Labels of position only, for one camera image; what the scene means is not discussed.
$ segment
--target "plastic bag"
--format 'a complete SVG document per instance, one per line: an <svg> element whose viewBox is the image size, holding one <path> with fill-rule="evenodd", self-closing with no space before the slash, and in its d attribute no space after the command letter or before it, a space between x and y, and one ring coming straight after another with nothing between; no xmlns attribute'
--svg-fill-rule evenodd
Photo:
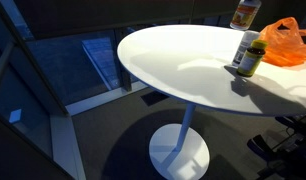
<svg viewBox="0 0 306 180"><path fill-rule="evenodd" d="M288 29L279 30L281 25ZM268 42L263 61L280 67L303 64L306 61L306 44L301 35L306 35L306 30L299 30L293 17L266 26L259 37Z"/></svg>

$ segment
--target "gray carpet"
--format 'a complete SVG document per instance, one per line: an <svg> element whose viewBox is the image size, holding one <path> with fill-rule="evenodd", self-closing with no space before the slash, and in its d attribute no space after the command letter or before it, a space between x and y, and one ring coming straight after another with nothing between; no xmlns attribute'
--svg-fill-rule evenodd
<svg viewBox="0 0 306 180"><path fill-rule="evenodd" d="M153 133L181 123L185 104L173 98L147 106L144 89L73 117L87 180L163 179L148 153ZM191 128L205 140L210 165L202 179L256 179L265 162L246 146L262 134L269 145L286 135L273 118L241 116L197 107Z"/></svg>

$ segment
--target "white round table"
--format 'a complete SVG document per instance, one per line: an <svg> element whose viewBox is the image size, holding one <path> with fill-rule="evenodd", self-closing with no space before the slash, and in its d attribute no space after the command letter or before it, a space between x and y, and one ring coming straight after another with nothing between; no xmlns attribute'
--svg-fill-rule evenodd
<svg viewBox="0 0 306 180"><path fill-rule="evenodd" d="M261 62L244 78L231 66L243 31L199 25L147 28L125 37L118 46L123 66L143 83L187 102L182 125L158 129L150 157L167 179L199 179L209 152L189 128L196 105L259 116L306 113L306 63L281 68Z"/></svg>

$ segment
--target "round table base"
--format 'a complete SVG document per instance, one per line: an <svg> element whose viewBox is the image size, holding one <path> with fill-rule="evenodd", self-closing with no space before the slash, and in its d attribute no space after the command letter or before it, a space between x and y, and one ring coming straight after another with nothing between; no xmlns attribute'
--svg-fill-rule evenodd
<svg viewBox="0 0 306 180"><path fill-rule="evenodd" d="M166 179L200 179L206 172L210 155L203 138L189 128L183 147L176 149L180 124L159 128L150 141L150 158L155 169Z"/></svg>

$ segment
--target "table top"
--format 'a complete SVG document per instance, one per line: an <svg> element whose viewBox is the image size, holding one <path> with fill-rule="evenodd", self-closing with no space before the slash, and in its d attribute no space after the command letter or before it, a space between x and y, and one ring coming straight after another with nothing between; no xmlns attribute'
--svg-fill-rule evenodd
<svg viewBox="0 0 306 180"><path fill-rule="evenodd" d="M148 86L187 102L232 113L306 113L306 63L281 68L261 62L244 78L231 66L243 31L200 25L143 29L118 46L123 66Z"/></svg>

